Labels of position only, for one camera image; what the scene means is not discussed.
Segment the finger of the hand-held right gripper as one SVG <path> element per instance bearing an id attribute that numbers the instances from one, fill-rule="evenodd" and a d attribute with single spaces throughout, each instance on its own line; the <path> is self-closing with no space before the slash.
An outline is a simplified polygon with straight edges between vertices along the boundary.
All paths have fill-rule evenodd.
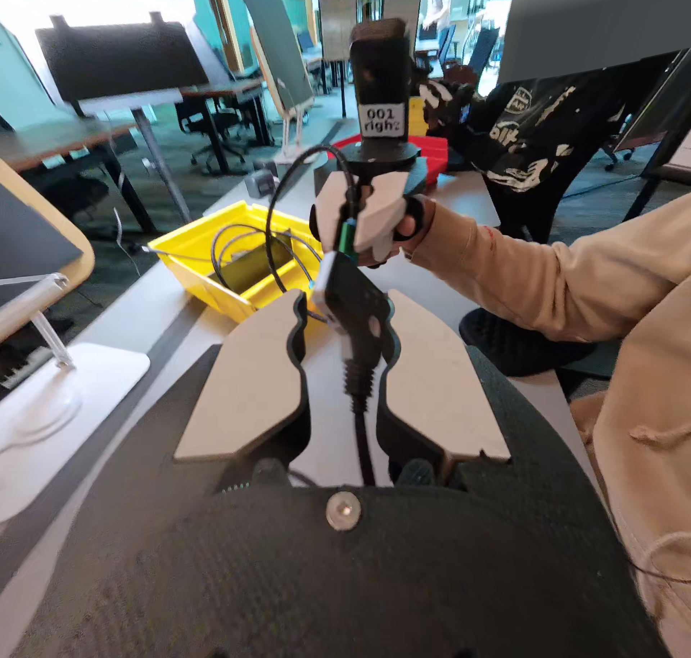
<path id="1" fill-rule="evenodd" d="M 342 171 L 330 173 L 315 198 L 315 238 L 324 256 L 339 249 L 348 218 L 348 181 Z"/>
<path id="2" fill-rule="evenodd" d="M 358 258 L 381 264 L 393 249 L 394 230 L 406 214 L 404 197 L 408 172 L 388 172 L 373 177 L 370 193 L 357 217 L 353 247 Z"/>

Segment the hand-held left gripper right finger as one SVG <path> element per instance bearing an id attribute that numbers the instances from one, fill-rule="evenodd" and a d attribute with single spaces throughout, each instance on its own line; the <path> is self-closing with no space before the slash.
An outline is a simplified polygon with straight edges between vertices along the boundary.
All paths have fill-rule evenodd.
<path id="1" fill-rule="evenodd" d="M 391 289 L 388 300 L 376 439 L 390 463 L 508 463 L 505 437 L 463 341 L 402 292 Z"/>

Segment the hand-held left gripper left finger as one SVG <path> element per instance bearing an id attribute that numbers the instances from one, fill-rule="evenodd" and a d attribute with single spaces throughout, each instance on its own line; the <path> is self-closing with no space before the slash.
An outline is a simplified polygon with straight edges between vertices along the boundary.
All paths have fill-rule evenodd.
<path id="1" fill-rule="evenodd" d="M 307 297 L 291 290 L 225 339 L 174 453 L 178 462 L 257 461 L 288 467 L 308 446 Z"/>

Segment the black silver hdmi switch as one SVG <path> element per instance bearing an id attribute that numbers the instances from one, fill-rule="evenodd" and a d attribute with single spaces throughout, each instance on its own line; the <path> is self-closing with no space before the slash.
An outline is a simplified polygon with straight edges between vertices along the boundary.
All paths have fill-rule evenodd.
<path id="1" fill-rule="evenodd" d="M 352 345 L 381 341 L 390 314 L 388 296 L 349 256 L 335 250 L 324 255 L 312 289 L 312 302 Z"/>

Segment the yellow plastic bin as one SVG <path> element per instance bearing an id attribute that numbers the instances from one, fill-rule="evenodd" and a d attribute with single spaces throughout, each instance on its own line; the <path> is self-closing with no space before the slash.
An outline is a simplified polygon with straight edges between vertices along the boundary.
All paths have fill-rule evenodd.
<path id="1" fill-rule="evenodd" d="M 185 291 L 240 323 L 282 295 L 275 277 L 272 274 L 273 280 L 266 277 L 237 295 L 212 282 L 209 274 L 215 271 L 221 279 L 222 265 L 257 247 L 260 238 L 265 242 L 267 214 L 267 207 L 241 200 L 150 241 L 146 249 L 161 259 Z M 276 269 L 283 286 L 287 290 L 304 291 L 307 309 L 316 312 L 311 302 L 312 287 L 323 253 L 307 220 L 274 211 L 271 231 L 274 237 L 288 233 L 292 240 L 293 261 Z"/>

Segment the person's right forearm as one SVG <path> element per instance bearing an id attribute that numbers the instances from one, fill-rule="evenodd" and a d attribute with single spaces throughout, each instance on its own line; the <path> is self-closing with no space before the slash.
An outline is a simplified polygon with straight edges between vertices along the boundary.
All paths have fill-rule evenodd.
<path id="1" fill-rule="evenodd" d="M 426 231 L 410 258 L 514 325 L 553 341 L 595 342 L 624 336 L 650 310 L 614 245 L 599 234 L 572 246 L 523 241 L 428 200 Z"/>

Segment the person's right hand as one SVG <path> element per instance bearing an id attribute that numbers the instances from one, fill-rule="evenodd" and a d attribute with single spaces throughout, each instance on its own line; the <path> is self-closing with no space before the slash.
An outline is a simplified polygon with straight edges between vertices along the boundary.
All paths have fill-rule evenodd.
<path id="1" fill-rule="evenodd" d="M 435 211 L 436 211 L 436 201 L 430 196 L 416 196 L 417 201 L 422 205 L 424 209 L 424 218 L 422 219 L 421 227 L 416 227 L 415 219 L 406 215 L 401 222 L 398 223 L 396 229 L 401 235 L 411 236 L 409 239 L 404 241 L 393 241 L 392 248 L 389 253 L 383 259 L 376 259 L 370 250 L 363 252 L 358 256 L 358 265 L 361 267 L 376 268 L 380 265 L 386 263 L 389 259 L 398 256 L 399 254 L 404 254 L 405 256 L 412 256 L 417 247 L 425 239 L 430 227 L 433 222 Z"/>

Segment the grey portable power station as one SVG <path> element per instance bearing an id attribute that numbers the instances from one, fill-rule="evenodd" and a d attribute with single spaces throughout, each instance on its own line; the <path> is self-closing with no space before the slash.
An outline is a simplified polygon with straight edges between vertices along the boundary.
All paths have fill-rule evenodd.
<path id="1" fill-rule="evenodd" d="M 250 199 L 259 200 L 271 197 L 279 186 L 279 179 L 266 168 L 254 170 L 245 176 L 245 187 Z"/>

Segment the red plastic bin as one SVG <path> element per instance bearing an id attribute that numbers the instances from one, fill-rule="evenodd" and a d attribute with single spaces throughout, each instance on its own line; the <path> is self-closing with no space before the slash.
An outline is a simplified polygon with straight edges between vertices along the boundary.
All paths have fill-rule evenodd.
<path id="1" fill-rule="evenodd" d="M 400 141 L 356 134 L 334 142 L 333 146 L 345 155 L 354 174 L 363 181 L 390 171 L 407 171 L 409 193 L 435 187 L 448 165 L 447 141 L 424 135 L 409 135 Z"/>

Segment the white tablet stand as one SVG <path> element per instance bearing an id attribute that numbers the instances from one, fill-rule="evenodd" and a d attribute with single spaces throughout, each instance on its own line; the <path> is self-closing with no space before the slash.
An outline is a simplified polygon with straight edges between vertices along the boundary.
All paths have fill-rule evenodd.
<path id="1" fill-rule="evenodd" d="M 50 355 L 1 400 L 1 524 L 36 500 L 150 368 L 145 353 L 66 346 L 44 311 L 68 288 L 52 273 L 1 279 L 1 340 L 30 322 Z"/>
<path id="2" fill-rule="evenodd" d="M 298 106 L 282 114 L 281 149 L 273 157 L 275 164 L 290 165 L 305 150 L 302 145 L 302 135 L 306 112 L 305 106 Z"/>

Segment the black bin divider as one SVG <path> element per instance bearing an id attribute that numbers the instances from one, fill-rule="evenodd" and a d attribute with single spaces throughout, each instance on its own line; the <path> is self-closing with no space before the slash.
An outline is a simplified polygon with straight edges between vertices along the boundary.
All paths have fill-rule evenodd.
<path id="1" fill-rule="evenodd" d="M 272 256 L 276 269 L 293 261 L 292 251 L 292 240 L 288 233 L 276 237 L 272 243 Z M 222 265 L 220 272 L 221 279 L 215 271 L 209 274 L 209 279 L 237 295 L 242 295 L 266 277 L 273 280 L 265 252 L 264 238 L 260 238 L 260 244 L 257 247 Z"/>

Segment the black office chair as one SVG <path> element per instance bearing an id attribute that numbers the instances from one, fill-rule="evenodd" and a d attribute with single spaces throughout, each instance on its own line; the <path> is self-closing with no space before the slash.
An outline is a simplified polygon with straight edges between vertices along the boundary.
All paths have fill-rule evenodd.
<path id="1" fill-rule="evenodd" d="M 204 173 L 208 176 L 243 177 L 248 174 L 245 146 L 232 143 L 229 130 L 239 126 L 240 117 L 235 111 L 214 110 L 201 96 L 184 96 L 175 104 L 177 124 L 185 135 L 200 135 L 209 143 L 191 154 L 191 166 L 197 167 L 204 160 Z"/>

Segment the person's beige hoodie torso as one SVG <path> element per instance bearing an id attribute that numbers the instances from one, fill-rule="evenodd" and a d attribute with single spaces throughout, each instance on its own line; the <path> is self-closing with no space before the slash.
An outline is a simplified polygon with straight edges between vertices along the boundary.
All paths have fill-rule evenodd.
<path id="1" fill-rule="evenodd" d="M 644 605 L 690 656 L 690 196 L 574 244 L 584 339 L 623 337 L 589 434 Z"/>

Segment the studio light panel on stand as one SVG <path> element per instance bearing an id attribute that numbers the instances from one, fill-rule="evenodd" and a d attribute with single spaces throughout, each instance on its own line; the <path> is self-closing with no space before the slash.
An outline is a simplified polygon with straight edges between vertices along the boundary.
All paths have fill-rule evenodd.
<path id="1" fill-rule="evenodd" d="M 209 82 L 185 26 L 151 12 L 148 23 L 72 27 L 51 15 L 35 31 L 57 91 L 81 102 L 160 95 Z"/>

